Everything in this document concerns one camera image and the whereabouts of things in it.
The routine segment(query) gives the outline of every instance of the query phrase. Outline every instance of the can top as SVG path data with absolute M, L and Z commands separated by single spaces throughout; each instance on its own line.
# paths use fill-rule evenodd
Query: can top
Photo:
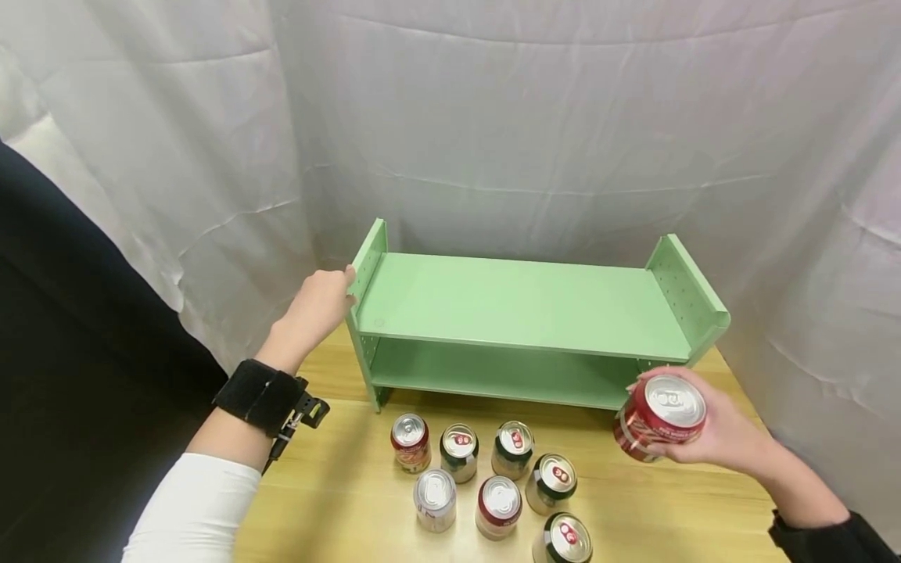
M 441 444 L 448 455 L 463 459 L 476 449 L 476 433 L 466 424 L 452 424 L 441 436 Z
M 679 428 L 697 426 L 707 414 L 701 392 L 681 377 L 662 375 L 648 379 L 644 398 L 654 414 Z
M 499 521 L 515 518 L 523 503 L 516 483 L 499 475 L 487 479 L 482 484 L 478 500 L 479 507 Z
M 416 479 L 413 498 L 426 510 L 438 511 L 457 497 L 453 477 L 444 469 L 429 469 Z
M 512 454 L 523 454 L 532 449 L 532 431 L 519 421 L 509 421 L 497 429 L 501 445 Z
M 551 491 L 565 494 L 576 488 L 576 469 L 560 454 L 546 453 L 536 465 L 542 482 Z
M 556 513 L 544 524 L 545 541 L 550 543 L 569 563 L 586 563 L 591 560 L 594 549 L 588 530 L 578 518 L 570 513 Z
M 415 446 L 425 436 L 425 421 L 417 414 L 401 414 L 391 429 L 391 438 L 401 448 Z

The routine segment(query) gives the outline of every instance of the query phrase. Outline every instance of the shelf board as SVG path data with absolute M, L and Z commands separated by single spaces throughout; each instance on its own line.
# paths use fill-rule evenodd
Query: shelf board
M 375 386 L 619 409 L 636 359 L 383 338 Z
M 358 309 L 362 334 L 661 359 L 690 347 L 654 275 L 388 252 Z

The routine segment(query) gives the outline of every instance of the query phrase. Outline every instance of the lower shelf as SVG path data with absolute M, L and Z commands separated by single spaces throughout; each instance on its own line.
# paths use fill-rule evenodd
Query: lower shelf
M 375 386 L 619 409 L 639 360 L 382 338 Z

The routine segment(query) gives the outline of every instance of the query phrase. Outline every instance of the aluminum can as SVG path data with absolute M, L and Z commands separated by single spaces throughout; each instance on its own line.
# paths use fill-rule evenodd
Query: aluminum can
M 478 490 L 476 527 L 489 540 L 509 536 L 523 512 L 523 498 L 516 483 L 495 475 L 482 483 Z
M 657 461 L 652 443 L 684 444 L 704 429 L 707 408 L 695 386 L 677 376 L 644 379 L 614 417 L 614 438 L 624 452 L 639 461 Z
M 585 524 L 570 513 L 552 514 L 532 544 L 535 563 L 588 563 L 593 553 Z
M 529 427 L 519 421 L 504 422 L 497 429 L 491 468 L 504 477 L 521 479 L 529 474 L 535 440 Z
M 476 475 L 478 436 L 466 424 L 452 424 L 441 435 L 441 468 L 457 483 L 466 483 Z
M 525 500 L 538 514 L 557 512 L 576 492 L 578 477 L 572 463 L 557 453 L 546 453 L 535 462 Z
M 432 463 L 429 426 L 418 415 L 402 414 L 391 428 L 391 446 L 401 469 L 407 473 L 424 471 Z
M 457 486 L 444 469 L 429 469 L 416 479 L 413 502 L 419 523 L 441 533 L 457 520 Z

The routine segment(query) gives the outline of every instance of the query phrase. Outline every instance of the white curtain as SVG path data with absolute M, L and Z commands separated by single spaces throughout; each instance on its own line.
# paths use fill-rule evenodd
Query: white curtain
M 901 549 L 897 0 L 2 0 L 0 138 L 226 368 L 376 216 L 614 265 L 676 232 L 764 421 Z

